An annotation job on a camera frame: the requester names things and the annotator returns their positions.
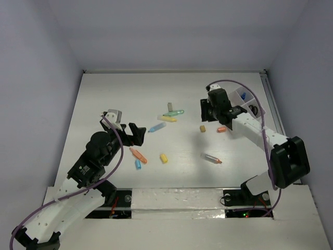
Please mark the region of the brown eraser block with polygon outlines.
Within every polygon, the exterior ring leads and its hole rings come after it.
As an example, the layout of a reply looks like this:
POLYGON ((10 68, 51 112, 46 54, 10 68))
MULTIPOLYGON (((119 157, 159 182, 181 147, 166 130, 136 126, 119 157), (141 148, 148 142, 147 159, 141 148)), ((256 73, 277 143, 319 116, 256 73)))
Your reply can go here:
POLYGON ((205 128, 205 126, 200 126, 200 132, 201 132, 201 133, 206 132, 206 128, 205 128))

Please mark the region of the black scissors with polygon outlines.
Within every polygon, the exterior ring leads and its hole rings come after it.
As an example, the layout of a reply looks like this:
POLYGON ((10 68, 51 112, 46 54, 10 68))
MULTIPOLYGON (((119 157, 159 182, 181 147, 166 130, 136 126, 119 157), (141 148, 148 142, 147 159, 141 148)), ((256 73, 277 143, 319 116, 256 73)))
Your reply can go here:
POLYGON ((249 109, 253 113, 254 116, 256 116, 259 112, 259 109, 254 105, 249 105, 249 109))

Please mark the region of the grey orange-tipped marker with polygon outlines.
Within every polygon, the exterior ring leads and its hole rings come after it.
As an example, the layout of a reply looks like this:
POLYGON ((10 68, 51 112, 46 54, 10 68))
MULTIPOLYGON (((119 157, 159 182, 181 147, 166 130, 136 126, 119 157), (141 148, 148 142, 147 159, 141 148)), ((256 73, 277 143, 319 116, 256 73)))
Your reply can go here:
POLYGON ((203 160, 206 160, 210 163, 214 163, 214 164, 221 164, 222 163, 222 161, 220 159, 218 159, 217 157, 211 156, 211 155, 206 154, 206 153, 201 153, 200 158, 203 159, 203 160))

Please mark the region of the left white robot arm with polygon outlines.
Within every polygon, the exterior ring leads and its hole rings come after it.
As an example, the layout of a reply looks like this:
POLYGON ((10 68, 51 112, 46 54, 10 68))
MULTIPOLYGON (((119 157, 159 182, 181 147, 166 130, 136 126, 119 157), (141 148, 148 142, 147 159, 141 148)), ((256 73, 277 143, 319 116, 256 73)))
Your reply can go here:
POLYGON ((101 205, 114 203, 117 188, 108 178, 123 160, 124 148, 142 146, 145 127, 100 121, 85 151, 68 171, 54 198, 31 212, 12 231, 9 248, 18 242, 25 249, 59 249, 64 233, 101 205))

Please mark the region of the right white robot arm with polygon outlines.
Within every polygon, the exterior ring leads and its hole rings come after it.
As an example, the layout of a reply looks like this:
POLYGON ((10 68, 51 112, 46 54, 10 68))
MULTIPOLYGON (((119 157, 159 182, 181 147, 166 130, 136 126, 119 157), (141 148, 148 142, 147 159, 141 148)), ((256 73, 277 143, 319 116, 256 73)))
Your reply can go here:
POLYGON ((239 197, 243 203, 252 204, 259 194, 284 189, 309 174, 310 164, 302 139, 274 132, 243 107, 232 106, 226 91, 219 85, 208 88, 208 97, 201 99, 200 107, 202 121, 218 121, 245 136, 265 153, 268 170, 241 185, 239 197))

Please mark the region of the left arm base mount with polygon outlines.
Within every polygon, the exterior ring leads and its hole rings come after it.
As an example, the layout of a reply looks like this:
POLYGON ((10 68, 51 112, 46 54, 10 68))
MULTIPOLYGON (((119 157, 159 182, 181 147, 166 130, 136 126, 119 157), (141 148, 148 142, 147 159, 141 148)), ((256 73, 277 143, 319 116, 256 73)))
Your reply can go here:
POLYGON ((132 217, 132 189, 120 189, 110 205, 102 205, 91 213, 86 219, 131 219, 132 217))

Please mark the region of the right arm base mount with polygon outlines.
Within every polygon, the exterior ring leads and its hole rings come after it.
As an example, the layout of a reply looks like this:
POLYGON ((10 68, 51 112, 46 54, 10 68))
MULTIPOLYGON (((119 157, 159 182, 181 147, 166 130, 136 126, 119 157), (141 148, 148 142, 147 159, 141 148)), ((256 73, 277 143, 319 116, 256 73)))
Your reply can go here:
POLYGON ((268 191, 253 195, 243 183, 240 188, 223 190, 220 204, 226 218, 273 218, 268 191))

